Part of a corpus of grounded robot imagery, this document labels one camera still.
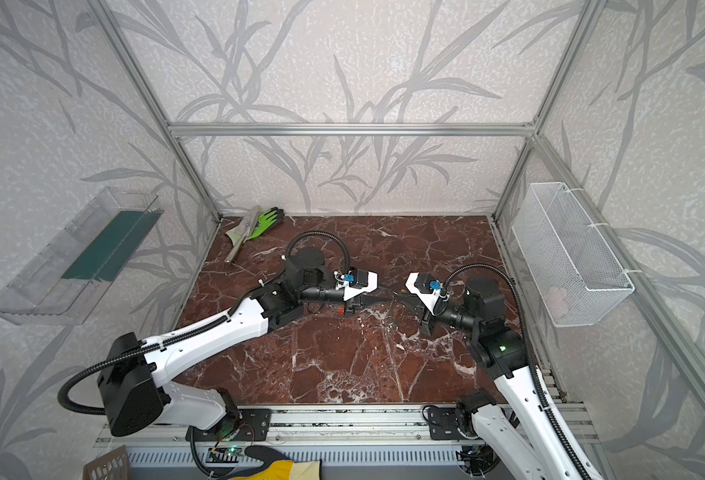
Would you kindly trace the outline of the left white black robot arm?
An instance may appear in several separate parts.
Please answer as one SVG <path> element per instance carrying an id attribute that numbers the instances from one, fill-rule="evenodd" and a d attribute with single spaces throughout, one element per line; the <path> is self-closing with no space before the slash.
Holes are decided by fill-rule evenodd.
<path id="1" fill-rule="evenodd" d="M 352 266 L 350 250 L 331 233 L 326 238 L 342 250 L 342 266 L 326 266 L 318 248 L 298 249 L 318 230 L 294 237 L 284 265 L 268 280 L 250 288 L 232 307 L 168 333 L 114 340 L 108 358 L 66 380 L 58 404 L 70 412 L 104 416 L 113 436 L 132 435 L 150 425 L 182 425 L 212 430 L 240 419 L 230 396 L 176 382 L 198 363 L 242 342 L 274 332 L 304 316 L 308 303 L 336 304 L 354 313 L 380 302 L 375 272 Z"/>

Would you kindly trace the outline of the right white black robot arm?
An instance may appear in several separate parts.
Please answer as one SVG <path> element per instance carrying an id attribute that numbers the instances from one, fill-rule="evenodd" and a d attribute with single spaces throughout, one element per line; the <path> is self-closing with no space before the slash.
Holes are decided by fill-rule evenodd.
<path id="1" fill-rule="evenodd" d="M 507 324 L 499 284 L 511 280 L 491 265 L 474 263 L 460 300 L 450 299 L 451 282 L 413 272 L 400 302 L 418 318 L 423 334 L 436 326 L 463 333 L 476 366 L 485 371 L 515 415 L 513 424 L 485 390 L 456 402 L 460 432 L 479 438 L 516 479 L 599 479 L 599 469 L 578 444 L 544 387 L 543 375 L 525 332 Z"/>

